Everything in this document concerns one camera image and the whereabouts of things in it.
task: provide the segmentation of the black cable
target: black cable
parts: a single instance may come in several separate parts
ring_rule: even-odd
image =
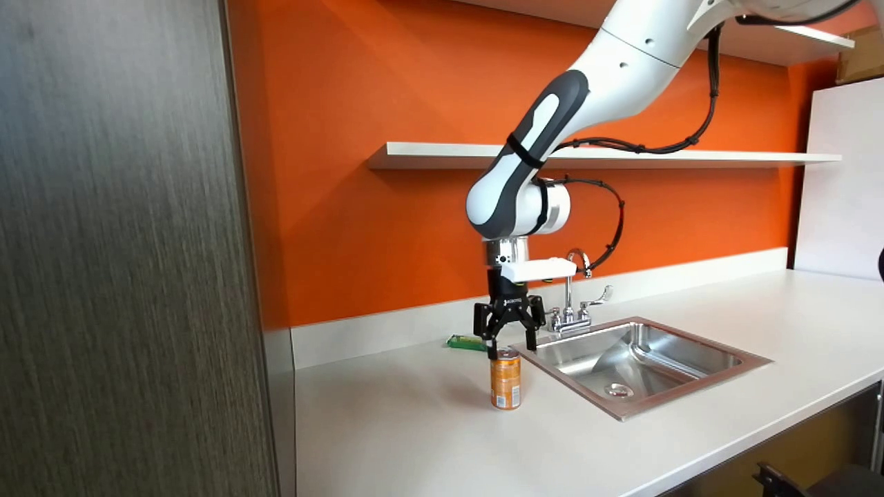
[[[620,215],[617,215],[617,229],[614,229],[614,239],[611,243],[604,246],[604,253],[592,261],[589,272],[596,272],[620,246],[622,235],[625,235],[625,226],[627,226],[627,201],[614,192],[614,186],[602,182],[602,179],[592,179],[592,178],[564,178],[562,186],[569,186],[569,182],[580,182],[580,186],[592,186],[592,188],[602,188],[607,192],[614,199],[617,199],[617,208],[620,208]]]
[[[843,4],[843,5],[838,5],[832,11],[824,11],[817,16],[792,21],[792,22],[790,21],[770,21],[770,16],[759,16],[759,15],[737,16],[737,22],[741,26],[816,26],[816,22],[824,22],[828,16],[838,16],[838,15],[848,11],[852,5],[856,5],[856,0],[848,0],[848,4]]]
[[[716,32],[707,34],[707,79],[709,79],[709,108],[707,116],[703,120],[703,125],[682,141],[678,143],[665,143],[665,146],[645,146],[645,143],[633,143],[633,141],[622,141],[622,139],[607,139],[607,135],[592,135],[592,139],[571,139],[555,146],[567,150],[567,146],[602,146],[602,150],[622,150],[622,153],[633,153],[633,156],[671,156],[689,146],[697,146],[698,139],[709,131],[716,108],[719,108],[719,43],[722,43],[722,26]]]

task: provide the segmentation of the white shelf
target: white shelf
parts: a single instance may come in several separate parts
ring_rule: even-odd
[[[482,10],[497,10],[553,22],[600,27],[614,0],[462,0]],[[838,58],[853,51],[853,40],[817,27],[763,27],[726,22],[722,52],[777,66]]]
[[[490,170],[494,143],[388,141],[370,170],[473,171]],[[633,156],[617,150],[562,150],[546,170],[779,170],[841,163],[841,156],[686,150],[678,156]]]

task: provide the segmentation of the can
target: can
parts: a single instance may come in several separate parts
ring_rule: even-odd
[[[493,404],[502,411],[523,407],[523,356],[513,352],[493,360]]]

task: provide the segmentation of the small green object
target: small green object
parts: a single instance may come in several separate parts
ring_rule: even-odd
[[[471,334],[451,334],[448,348],[486,352],[486,342]]]

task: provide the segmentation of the faucet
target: faucet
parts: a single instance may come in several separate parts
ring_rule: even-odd
[[[577,266],[575,276],[589,276],[592,262],[584,250],[569,250],[567,261]],[[580,302],[580,310],[575,310],[575,279],[564,279],[564,310],[549,310],[546,315],[546,331],[564,334],[575,330],[589,330],[592,315],[589,315],[589,302]]]

